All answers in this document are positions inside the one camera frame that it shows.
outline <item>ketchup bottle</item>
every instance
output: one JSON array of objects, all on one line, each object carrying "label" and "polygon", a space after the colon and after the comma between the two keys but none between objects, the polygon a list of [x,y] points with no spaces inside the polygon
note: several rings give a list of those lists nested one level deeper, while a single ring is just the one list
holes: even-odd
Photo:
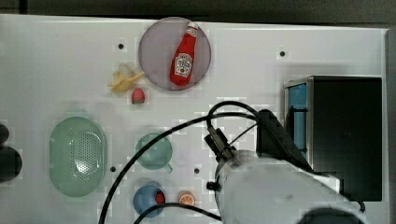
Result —
[{"label": "ketchup bottle", "polygon": [[197,32],[198,25],[190,22],[172,60],[170,79],[178,86],[185,86],[190,82]]}]

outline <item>blue cup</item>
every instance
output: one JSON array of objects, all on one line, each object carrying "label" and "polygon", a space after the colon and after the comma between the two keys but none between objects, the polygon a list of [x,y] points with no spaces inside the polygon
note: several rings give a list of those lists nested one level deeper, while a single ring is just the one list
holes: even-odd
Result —
[{"label": "blue cup", "polygon": [[[157,193],[161,191],[165,195],[165,191],[157,182],[149,182],[146,186],[140,188],[134,195],[134,210],[142,215],[150,207],[157,205]],[[150,212],[147,217],[156,217],[163,211],[162,208]]]}]

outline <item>green colander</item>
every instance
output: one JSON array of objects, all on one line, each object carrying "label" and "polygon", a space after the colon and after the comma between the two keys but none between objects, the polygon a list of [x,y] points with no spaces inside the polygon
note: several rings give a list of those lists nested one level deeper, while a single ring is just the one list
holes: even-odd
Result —
[{"label": "green colander", "polygon": [[61,121],[49,140],[49,178],[57,190],[69,197],[93,192],[107,167],[106,137],[86,118]]}]

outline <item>pink plate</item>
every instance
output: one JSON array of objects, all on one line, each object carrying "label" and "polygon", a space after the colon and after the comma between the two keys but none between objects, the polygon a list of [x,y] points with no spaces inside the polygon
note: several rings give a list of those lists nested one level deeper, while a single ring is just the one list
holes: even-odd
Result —
[{"label": "pink plate", "polygon": [[181,91],[198,83],[210,65],[211,49],[204,31],[199,28],[195,45],[195,59],[190,83],[179,87],[171,82],[169,71],[173,56],[183,38],[189,20],[171,17],[154,23],[143,34],[139,44],[139,62],[146,77],[155,85]]}]

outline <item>green bowl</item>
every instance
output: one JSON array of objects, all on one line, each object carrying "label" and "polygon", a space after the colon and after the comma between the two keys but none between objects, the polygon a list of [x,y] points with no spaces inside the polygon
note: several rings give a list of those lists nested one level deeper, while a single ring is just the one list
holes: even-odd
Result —
[{"label": "green bowl", "polygon": [[49,140],[49,178],[69,197],[93,192],[105,177],[107,144],[104,132],[89,119],[60,122]]},{"label": "green bowl", "polygon": [[[140,140],[136,144],[135,152],[137,153],[149,143],[151,140],[156,138],[159,133],[149,133],[140,138]],[[158,170],[164,168],[168,165],[169,161],[172,158],[173,149],[171,142],[165,137],[160,141],[156,142],[153,146],[151,146],[143,155],[137,159],[139,163],[149,170]],[[168,172],[172,172],[172,166],[169,167]]]}]

